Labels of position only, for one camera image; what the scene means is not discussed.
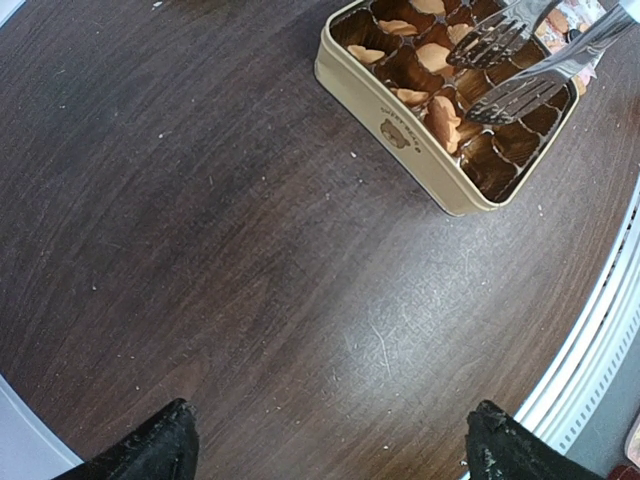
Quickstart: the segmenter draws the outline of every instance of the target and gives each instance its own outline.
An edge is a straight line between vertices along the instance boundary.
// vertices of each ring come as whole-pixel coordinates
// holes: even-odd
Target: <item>silver fork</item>
[[[638,24],[631,16],[640,20],[638,7],[640,0],[624,0],[616,5],[560,52],[490,90],[469,109],[467,119],[504,125],[546,103],[571,77]]]
[[[456,67],[486,69],[511,57],[529,41],[561,0],[516,0],[481,21],[451,51]]]

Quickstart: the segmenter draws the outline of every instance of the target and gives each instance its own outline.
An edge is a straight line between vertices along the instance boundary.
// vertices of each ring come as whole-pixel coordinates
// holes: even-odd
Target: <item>fork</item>
[[[451,51],[455,67],[486,69],[520,50],[561,0],[516,0],[490,15]]]
[[[640,22],[640,0],[622,0],[560,52],[490,90],[469,109],[472,122],[513,123],[549,101],[574,75]]]

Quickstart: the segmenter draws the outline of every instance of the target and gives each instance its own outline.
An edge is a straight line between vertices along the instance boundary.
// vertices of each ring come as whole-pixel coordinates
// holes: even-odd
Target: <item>beige tin box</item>
[[[452,215],[509,203],[577,103],[571,82],[516,123],[464,119],[492,85],[549,55],[535,39],[486,71],[446,65],[447,50],[465,29],[498,9],[493,0],[358,1],[322,30],[320,83]]]

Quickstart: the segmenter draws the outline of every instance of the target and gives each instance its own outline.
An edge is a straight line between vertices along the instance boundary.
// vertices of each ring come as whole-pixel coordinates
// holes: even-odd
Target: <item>wooden table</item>
[[[201,479],[464,473],[620,226],[640,36],[510,207],[454,219],[315,81],[343,2],[152,4],[0,30],[0,371],[84,458],[182,396]]]

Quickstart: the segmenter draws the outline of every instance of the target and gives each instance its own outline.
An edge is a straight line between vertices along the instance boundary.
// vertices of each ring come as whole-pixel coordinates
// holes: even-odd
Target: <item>bear logo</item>
[[[380,131],[384,135],[384,138],[394,147],[402,149],[409,146],[409,141],[404,138],[398,127],[391,123],[391,120],[386,119],[382,125],[380,125]]]

